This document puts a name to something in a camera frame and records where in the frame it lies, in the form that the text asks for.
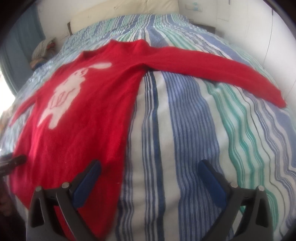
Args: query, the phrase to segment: bedspread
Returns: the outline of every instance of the bedspread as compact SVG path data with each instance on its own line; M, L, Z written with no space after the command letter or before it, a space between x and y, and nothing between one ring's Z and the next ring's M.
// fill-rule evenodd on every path
M60 53L34 72L15 104L81 51L110 39L145 39L154 47L212 53L247 64L274 83L250 55L179 14L128 15L93 24L67 39ZM6 129L1 155L13 151L29 114ZM134 105L122 192L108 240L201 240L221 212L197 175L202 159L241 187L265 187L274 239L280 240L296 217L295 144L288 108L279 109L232 85L147 72Z

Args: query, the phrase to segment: blue curtain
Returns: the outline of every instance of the blue curtain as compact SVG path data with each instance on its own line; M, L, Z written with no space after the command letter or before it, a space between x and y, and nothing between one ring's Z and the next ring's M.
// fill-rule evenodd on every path
M17 20L0 47L0 69L14 95L32 76L32 53L44 39L37 6L33 4Z

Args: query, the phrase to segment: blue gripper pad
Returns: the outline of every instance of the blue gripper pad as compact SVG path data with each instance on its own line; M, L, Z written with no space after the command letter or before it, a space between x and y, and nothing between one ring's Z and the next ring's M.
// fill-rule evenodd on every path
M74 208L84 205L100 174L101 164L99 161L96 161L73 193L72 205Z
M203 161L198 163L198 175L206 186L210 196L217 207L225 208L227 204L227 194Z

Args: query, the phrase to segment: white wall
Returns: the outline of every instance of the white wall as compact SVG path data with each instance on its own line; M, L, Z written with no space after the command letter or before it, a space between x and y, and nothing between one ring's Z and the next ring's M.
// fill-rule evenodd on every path
M274 77L284 98L296 110L296 40L281 17L274 12L270 44L263 67Z
M196 23L216 27L217 0L178 0L179 12ZM202 7L202 12L186 9L186 4L197 3Z
M229 20L217 19L218 32L264 63L272 28L271 8L263 0L218 0L218 12L229 8Z
M77 13L106 0L41 0L38 14L46 38L56 37L57 48L69 37L67 23Z

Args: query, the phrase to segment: window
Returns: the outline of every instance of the window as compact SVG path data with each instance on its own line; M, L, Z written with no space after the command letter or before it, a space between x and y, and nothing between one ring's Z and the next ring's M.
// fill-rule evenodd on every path
M3 111L7 110L12 105L14 100L15 97L11 93L0 70L0 116Z

